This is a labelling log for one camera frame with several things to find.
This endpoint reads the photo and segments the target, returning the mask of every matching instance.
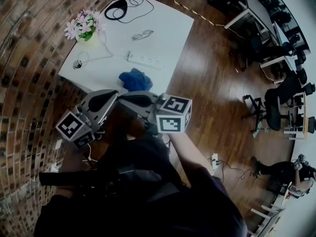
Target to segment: white table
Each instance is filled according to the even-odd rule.
[[[302,131],[284,131],[284,134],[296,134],[295,138],[288,138],[289,140],[305,140],[308,136],[308,123],[309,123],[309,117],[308,117],[308,111],[307,111],[307,103],[306,103],[306,94],[305,92],[297,93],[293,97],[296,96],[303,96],[303,129]]]
[[[265,220],[263,223],[259,226],[256,233],[252,233],[251,231],[248,231],[251,237],[267,237],[270,236],[270,233],[273,231],[275,225],[279,222],[283,212],[284,208],[279,208],[278,206],[271,205],[272,207],[266,207],[264,205],[261,206],[264,210],[268,211],[268,215],[259,212],[255,209],[251,209],[251,211],[261,217],[263,217]]]
[[[251,14],[266,30],[269,31],[272,38],[276,39],[276,34],[273,29],[273,25],[270,19],[270,16],[266,10],[266,8],[258,1],[258,0],[245,0],[246,4],[239,2],[239,4],[244,8],[244,11],[241,12],[238,16],[236,16],[231,22],[229,22],[225,29],[232,26],[239,19],[246,16],[247,14]]]
[[[166,92],[174,69],[181,55],[183,46],[189,35],[193,19],[178,10],[164,5],[155,0],[149,0],[154,5],[154,10],[148,15],[123,24],[111,21],[103,17],[106,24],[106,45],[113,53],[112,58],[98,59],[88,62],[80,69],[74,70],[73,64],[80,59],[87,60],[87,52],[90,60],[109,56],[98,36],[93,36],[89,43],[76,43],[65,60],[59,75],[72,81],[86,92],[100,89],[116,89],[125,93],[119,75],[122,72],[130,72],[132,68],[144,72],[153,82],[150,92],[161,94]],[[123,22],[141,16],[152,9],[151,5],[144,1],[142,5],[127,10],[127,14],[121,19]],[[132,36],[142,34],[144,30],[154,31],[148,38],[133,41]],[[165,69],[155,69],[148,66],[129,63],[127,57],[130,51],[140,53],[151,58],[159,59]]]
[[[277,44],[278,45],[283,45],[283,43],[285,42],[289,42],[287,37],[285,36],[284,32],[282,31],[282,29],[280,28],[280,26],[278,26],[278,24],[276,22],[274,22],[274,29],[276,31],[276,35],[277,35]],[[267,66],[270,66],[274,63],[277,63],[277,62],[281,62],[281,61],[285,61],[288,65],[288,67],[290,68],[290,70],[293,70],[293,71],[296,71],[296,65],[295,65],[295,60],[297,60],[297,56],[281,56],[281,57],[278,57],[272,61],[268,61],[268,62],[265,62],[265,63],[261,63],[260,64],[260,67],[261,68],[264,68],[264,67],[267,67]]]

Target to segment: wooden floor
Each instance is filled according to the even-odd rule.
[[[210,25],[175,5],[173,0],[158,1],[195,20],[168,89],[170,94],[193,99],[193,114],[187,134],[195,145],[206,157],[218,153],[219,159],[227,161],[231,167],[243,170],[250,168],[251,156],[256,156],[264,164],[289,160],[293,143],[282,133],[262,131],[254,139],[250,131],[255,120],[250,118],[241,121],[240,118],[249,111],[250,106],[250,103],[243,101],[244,95],[263,97],[266,90],[273,87],[259,65],[254,64],[246,72],[241,72],[240,65],[228,56],[231,48],[230,31]],[[226,24],[229,21],[229,18],[209,6],[205,0],[177,1],[216,24]],[[102,144],[95,144],[93,149],[94,158],[99,158],[97,152],[104,152]],[[176,168],[184,177],[179,162]],[[249,171],[245,179],[240,180],[241,174],[238,170],[225,167],[224,185],[245,218],[248,228],[254,231],[261,218],[250,213],[250,209],[260,210],[262,204],[269,206],[274,195],[265,190],[267,179],[254,179]],[[222,178],[221,168],[217,169],[216,175]]]

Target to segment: white wall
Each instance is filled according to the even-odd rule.
[[[308,82],[316,82],[316,6],[312,0],[283,0],[295,17],[311,50],[303,67]],[[316,93],[307,97],[309,116],[316,116]],[[293,158],[304,154],[307,161],[316,167],[316,134],[309,134],[306,141],[296,141]],[[292,199],[277,226],[278,237],[310,237],[316,229],[316,184],[311,193]]]

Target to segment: blue cloth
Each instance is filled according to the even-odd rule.
[[[139,90],[149,91],[153,87],[152,80],[136,68],[133,68],[130,72],[123,72],[118,78],[124,82],[123,88],[129,92]]]

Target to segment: eyeglasses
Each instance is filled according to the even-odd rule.
[[[133,35],[132,40],[142,40],[142,39],[149,37],[153,33],[154,33],[154,31],[152,31],[152,30],[145,30],[145,31],[143,31],[142,34]]]

